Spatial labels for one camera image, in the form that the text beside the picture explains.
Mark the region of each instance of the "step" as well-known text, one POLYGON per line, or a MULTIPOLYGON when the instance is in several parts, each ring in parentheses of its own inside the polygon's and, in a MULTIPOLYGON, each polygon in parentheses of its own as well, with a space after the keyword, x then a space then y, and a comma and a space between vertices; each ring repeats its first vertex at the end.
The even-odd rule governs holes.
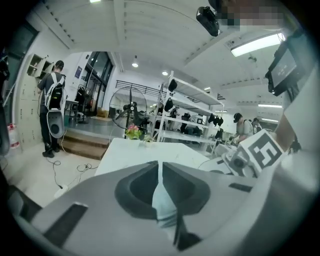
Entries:
POLYGON ((64 136, 63 142, 64 141, 78 142, 81 144, 86 144, 89 146, 99 147, 103 149, 107 149, 109 146, 108 139, 92 137, 69 130, 66 132, 64 136))
POLYGON ((62 146, 64 150, 70 154, 95 160, 101 160, 107 151, 107 149, 103 147, 87 145, 70 140, 63 140, 62 146))

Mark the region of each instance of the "screen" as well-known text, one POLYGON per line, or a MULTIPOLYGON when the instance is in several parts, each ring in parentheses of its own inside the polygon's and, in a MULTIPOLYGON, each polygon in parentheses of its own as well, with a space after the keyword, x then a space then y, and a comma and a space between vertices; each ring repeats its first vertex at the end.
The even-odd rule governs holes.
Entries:
POLYGON ((271 71, 273 86, 276 87, 279 85, 293 70, 295 70, 296 67, 297 64, 295 59, 287 49, 277 65, 271 71))

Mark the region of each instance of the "white shelving rack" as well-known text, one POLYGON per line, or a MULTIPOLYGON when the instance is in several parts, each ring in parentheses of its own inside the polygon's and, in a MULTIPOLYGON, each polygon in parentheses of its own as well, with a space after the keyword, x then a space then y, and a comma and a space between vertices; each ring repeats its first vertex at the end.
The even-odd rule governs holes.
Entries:
MULTIPOLYGON (((166 105, 166 102, 168 101, 168 99, 171 98, 174 106, 185 109, 185 110, 189 110, 189 111, 198 113, 199 115, 207 116, 207 117, 209 117, 211 114, 214 113, 213 111, 210 110, 210 108, 214 105, 221 105, 222 110, 224 110, 224 104, 220 102, 217 98, 213 97, 212 95, 208 94, 206 91, 201 90, 188 82, 185 82, 179 78, 174 77, 173 71, 171 71, 168 84, 166 85, 166 87, 169 87, 173 79, 177 83, 177 88, 173 92, 170 92, 169 90, 166 91, 164 105, 166 105), (203 105, 199 105, 198 103, 193 102, 187 97, 195 99, 198 102, 204 103, 205 106, 207 107, 203 105)), ((211 146, 213 145, 213 149, 214 149, 216 145, 216 140, 212 140, 209 138, 210 131, 214 127, 213 127, 213 123, 211 124, 208 123, 208 118, 206 119, 206 124, 196 124, 194 122, 184 121, 179 118, 171 118, 166 116, 166 114, 168 113, 163 110, 161 122, 160 122, 160 128, 159 130, 155 130, 157 131, 157 134, 158 134, 157 142, 162 141, 164 138, 171 138, 171 139, 177 139, 177 140, 183 140, 183 141, 202 143, 203 144, 202 148, 204 151, 207 148, 206 147, 207 144, 211 146), (198 127, 203 128, 203 133, 200 137, 197 137, 193 135, 182 134, 180 132, 163 130, 164 122, 166 120, 168 121, 171 120, 173 122, 183 123, 187 125, 197 125, 198 127)))

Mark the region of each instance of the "gray shirt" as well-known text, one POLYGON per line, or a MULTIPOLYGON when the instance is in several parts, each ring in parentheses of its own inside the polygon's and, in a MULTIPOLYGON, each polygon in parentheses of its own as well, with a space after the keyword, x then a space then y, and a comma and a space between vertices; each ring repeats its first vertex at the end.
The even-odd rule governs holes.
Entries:
MULTIPOLYGON (((62 74, 54 72, 56 75, 56 80, 60 81, 62 74)), ((47 92, 50 87, 53 85, 54 79, 52 78, 51 73, 46 74, 43 79, 38 83, 38 88, 42 91, 41 102, 40 102, 40 114, 47 113, 48 109, 45 106, 45 92, 47 92)))
POLYGON ((239 136, 242 136, 242 135, 252 136, 254 135, 254 127, 252 126, 249 120, 245 120, 242 124, 237 123, 236 133, 239 136))

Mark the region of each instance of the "stairs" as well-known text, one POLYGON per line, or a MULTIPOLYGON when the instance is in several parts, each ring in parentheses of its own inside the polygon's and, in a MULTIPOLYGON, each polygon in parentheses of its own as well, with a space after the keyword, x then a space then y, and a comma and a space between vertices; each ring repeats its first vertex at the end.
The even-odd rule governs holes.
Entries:
POLYGON ((67 131, 62 146, 68 153, 85 158, 101 160, 108 149, 109 140, 67 131))

